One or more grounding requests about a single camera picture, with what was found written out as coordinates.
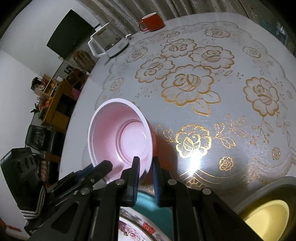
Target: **kettle handle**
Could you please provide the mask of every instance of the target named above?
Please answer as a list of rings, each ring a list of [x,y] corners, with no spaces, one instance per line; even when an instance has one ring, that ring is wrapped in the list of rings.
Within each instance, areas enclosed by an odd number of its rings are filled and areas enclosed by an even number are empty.
[[[93,46],[93,42],[94,42],[95,40],[93,39],[93,38],[91,38],[91,40],[89,40],[88,41],[88,45],[89,45],[89,48],[90,48],[90,50],[91,50],[91,52],[92,52],[92,54],[93,54],[93,56],[94,57],[96,57],[96,58],[99,58],[99,57],[102,57],[103,55],[107,55],[107,53],[100,53],[100,54],[98,54],[97,52],[96,52],[96,50],[94,49],[94,46]]]

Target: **white kettle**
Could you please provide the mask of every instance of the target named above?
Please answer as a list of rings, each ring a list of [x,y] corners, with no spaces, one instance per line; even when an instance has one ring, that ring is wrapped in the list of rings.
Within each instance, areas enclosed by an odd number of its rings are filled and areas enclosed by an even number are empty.
[[[107,55],[109,58],[113,57],[128,46],[128,39],[122,38],[110,31],[107,28],[108,25],[109,23],[105,24],[103,27],[99,26],[96,28],[96,32],[91,35],[90,41],[88,42],[89,48],[96,58],[103,55]],[[97,53],[93,44],[98,46],[102,53]]]

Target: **pink bowl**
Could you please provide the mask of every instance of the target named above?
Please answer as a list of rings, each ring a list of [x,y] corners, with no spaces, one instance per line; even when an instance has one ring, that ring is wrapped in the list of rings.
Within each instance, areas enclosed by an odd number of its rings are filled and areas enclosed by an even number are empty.
[[[140,158],[141,180],[149,172],[155,133],[141,111],[124,99],[104,102],[94,113],[88,132],[88,147],[91,162],[95,167],[103,160],[113,164],[113,170],[106,176],[107,183],[121,176],[130,168],[133,157]]]

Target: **floral tablecloth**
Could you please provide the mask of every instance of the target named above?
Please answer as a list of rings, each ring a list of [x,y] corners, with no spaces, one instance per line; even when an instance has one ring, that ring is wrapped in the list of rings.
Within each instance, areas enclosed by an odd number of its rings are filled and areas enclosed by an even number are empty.
[[[133,102],[154,127],[159,158],[174,178],[220,195],[250,193],[295,161],[295,66],[276,38],[245,17],[191,15],[137,33],[123,53],[96,66],[105,78],[92,73],[102,89],[89,106],[94,113],[111,98]],[[141,188],[153,192],[149,181]]]

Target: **wooden desk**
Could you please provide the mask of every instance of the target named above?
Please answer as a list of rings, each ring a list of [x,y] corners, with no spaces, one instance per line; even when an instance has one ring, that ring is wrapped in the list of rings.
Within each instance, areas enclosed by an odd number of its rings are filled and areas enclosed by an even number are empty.
[[[76,100],[72,94],[72,88],[72,85],[70,85],[70,83],[66,80],[63,80],[59,84],[59,87],[54,94],[50,106],[42,120],[42,125],[45,123],[50,124],[54,130],[66,133],[70,117],[56,111],[56,108],[63,94],[73,100]]]

